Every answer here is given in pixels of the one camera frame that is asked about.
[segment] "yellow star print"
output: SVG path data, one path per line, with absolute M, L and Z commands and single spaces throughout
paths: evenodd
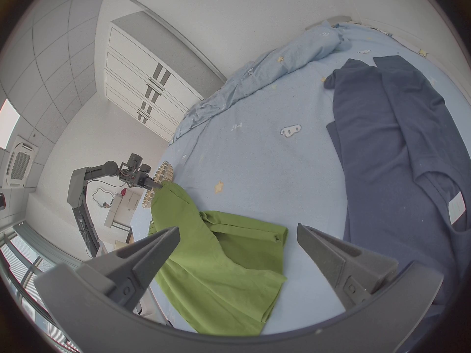
M 214 193 L 222 192 L 222 187 L 224 187 L 224 183 L 219 181 L 219 183 L 214 186 Z

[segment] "air vent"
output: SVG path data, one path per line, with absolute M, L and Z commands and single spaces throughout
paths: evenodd
M 24 188 L 31 171 L 38 147 L 17 136 L 10 153 L 7 169 L 3 174 L 2 188 Z

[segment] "window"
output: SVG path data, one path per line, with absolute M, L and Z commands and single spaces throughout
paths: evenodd
M 54 265 L 39 256 L 16 233 L 0 236 L 0 253 L 9 264 L 9 268 L 2 269 L 9 277 L 10 286 L 18 298 L 18 303 L 32 322 L 50 338 L 50 342 L 60 352 L 79 353 L 79 348 L 67 339 L 51 319 L 34 286 L 37 274 L 48 271 Z
M 5 99 L 0 109 L 0 148 L 5 149 L 7 147 L 18 119 L 20 119 L 20 114 L 18 114 L 18 111 L 15 110 L 10 101 Z

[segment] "bed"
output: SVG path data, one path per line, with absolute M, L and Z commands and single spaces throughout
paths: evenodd
M 294 330 L 332 318 L 344 308 L 325 277 L 297 244 L 298 223 L 343 238 L 347 197 L 342 167 L 326 129 L 333 91 L 325 77 L 349 58 L 400 55 L 419 69 L 446 101 L 468 152 L 471 106 L 421 49 L 357 24 L 316 26 L 286 46 L 237 71 L 212 97 L 190 109 L 162 162 L 174 169 L 200 210 L 218 210 L 289 229 L 288 278 L 263 334 Z M 153 169 L 160 163 L 150 164 Z M 150 209 L 131 221 L 136 240 L 147 236 Z M 194 331 L 153 281 L 151 289 L 175 328 Z

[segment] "green garment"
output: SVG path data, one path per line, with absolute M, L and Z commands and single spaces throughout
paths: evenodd
M 288 230 L 228 213 L 199 212 L 179 185 L 162 182 L 149 235 L 178 226 L 180 243 L 156 280 L 199 333 L 256 336 L 278 298 Z

